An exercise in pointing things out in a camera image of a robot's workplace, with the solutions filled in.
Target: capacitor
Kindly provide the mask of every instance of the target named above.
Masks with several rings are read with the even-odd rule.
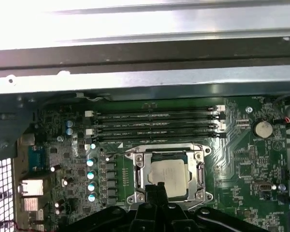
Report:
[[[279,184],[278,185],[278,190],[279,191],[286,191],[287,187],[284,184]]]
[[[96,171],[92,170],[89,173],[87,173],[87,178],[89,180],[92,180],[93,178],[95,178],[96,174],[97,174]]]
[[[63,185],[64,186],[67,186],[68,184],[70,184],[70,183],[72,183],[73,182],[73,178],[72,177],[70,177],[70,178],[64,178],[64,180],[63,180]]]
[[[51,172],[55,172],[55,171],[58,171],[59,169],[61,169],[61,165],[60,164],[57,164],[53,167],[50,168],[50,171]]]
[[[97,186],[97,183],[93,181],[88,185],[88,190],[93,191],[95,190],[96,186]]]
[[[267,120],[261,118],[252,124],[252,133],[256,137],[267,139],[273,134],[273,126]]]
[[[88,200],[90,202],[94,202],[97,198],[97,194],[95,192],[92,192],[89,196],[88,196]]]
[[[73,125],[74,125],[74,123],[73,123],[71,120],[68,120],[68,121],[66,122],[66,126],[67,126],[68,128],[72,127]]]
[[[72,135],[73,130],[71,128],[67,128],[66,133],[67,133],[67,135]]]
[[[56,208],[59,208],[59,206],[61,206],[61,205],[63,205],[64,204],[64,199],[60,199],[59,201],[57,201],[56,203],[55,203],[55,207]]]
[[[64,210],[64,206],[61,205],[55,210],[55,214],[59,215]]]
[[[92,167],[96,162],[97,160],[95,158],[90,158],[87,160],[86,164],[88,167]]]

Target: red wire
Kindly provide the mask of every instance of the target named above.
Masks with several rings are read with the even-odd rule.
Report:
[[[0,222],[0,225],[3,225],[5,223],[13,223],[16,231],[26,231],[26,232],[46,232],[46,231],[39,231],[39,230],[35,230],[35,229],[22,229],[18,227],[18,224],[16,223],[16,221],[14,220],[9,220],[9,221],[2,221]]]
[[[285,117],[285,121],[286,121],[287,123],[290,123],[290,118]]]

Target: metal panel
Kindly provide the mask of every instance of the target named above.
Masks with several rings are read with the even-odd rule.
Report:
[[[192,86],[193,90],[206,88],[207,91],[204,94],[209,97],[259,94],[256,92],[256,89],[260,88],[257,85],[264,87],[265,92],[272,92],[273,90],[267,89],[265,84],[281,85],[282,82],[290,83],[290,65],[122,73],[68,73],[62,72],[58,75],[47,76],[14,77],[11,75],[3,77],[0,78],[0,94],[69,90],[98,90],[99,92],[99,90],[137,87],[148,87],[149,89],[159,87],[161,89],[162,87],[172,86]],[[256,85],[254,89],[230,89],[228,87],[230,84],[242,86],[252,83]],[[177,97],[190,97],[192,94],[197,96],[203,92],[185,91]]]
[[[6,4],[0,3],[0,50],[290,36],[290,4],[278,0]]]

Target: electrolytic capacitor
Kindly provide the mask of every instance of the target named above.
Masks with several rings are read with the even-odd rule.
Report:
[[[59,215],[64,210],[64,206],[61,205],[55,210],[55,214]]]
[[[66,126],[67,126],[68,128],[72,127],[73,125],[74,125],[74,123],[73,123],[71,120],[68,120],[68,121],[66,122]]]
[[[64,204],[64,199],[60,199],[59,201],[57,201],[56,203],[55,203],[55,207],[56,208],[59,208],[61,205],[63,205]]]
[[[86,164],[88,167],[92,167],[96,162],[97,160],[95,158],[90,158],[87,160]]]
[[[97,172],[95,170],[90,171],[89,173],[87,173],[87,178],[89,180],[92,180],[93,178],[95,178]]]
[[[96,186],[97,186],[97,183],[93,181],[88,185],[88,190],[93,191],[95,190]]]
[[[286,191],[287,187],[284,184],[279,184],[278,185],[278,190],[279,191]]]
[[[70,177],[70,178],[65,178],[64,181],[63,181],[63,185],[64,186],[67,186],[68,184],[72,183],[73,182],[73,178]]]
[[[57,164],[53,167],[50,168],[50,171],[51,172],[55,172],[55,171],[58,171],[59,169],[61,169],[61,165],[60,164]]]
[[[71,128],[67,128],[66,133],[67,133],[67,135],[72,135],[73,130]]]
[[[96,200],[96,198],[97,198],[97,193],[95,193],[95,192],[92,192],[92,193],[88,196],[88,200],[89,200],[90,202],[94,202],[94,201]]]

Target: ram slot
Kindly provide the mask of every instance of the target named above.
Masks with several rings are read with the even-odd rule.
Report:
[[[201,123],[191,120],[161,121],[161,122],[132,122],[132,123],[103,123],[94,125],[101,131],[143,130],[143,129],[216,129],[216,123]]]
[[[154,142],[154,141],[164,141],[167,142],[171,139],[182,140],[187,139],[198,139],[198,138],[226,138],[226,133],[217,132],[200,132],[200,133],[183,133],[183,134],[155,134],[155,135],[138,135],[138,136],[110,136],[110,137],[96,137],[99,142]]]
[[[219,119],[219,115],[200,114],[197,111],[169,111],[160,113],[122,113],[122,114],[109,114],[98,115],[95,120],[98,122],[129,122],[129,121],[148,121],[148,120],[178,120],[178,119],[198,119],[198,120],[215,120]]]
[[[147,129],[147,130],[122,130],[122,131],[106,131],[106,132],[98,132],[99,137],[113,137],[113,136],[142,136],[142,135],[158,135],[158,134],[185,134],[185,133],[197,133],[198,129],[194,129],[191,127],[183,128],[183,129],[164,129],[164,130],[155,130],[155,129]]]

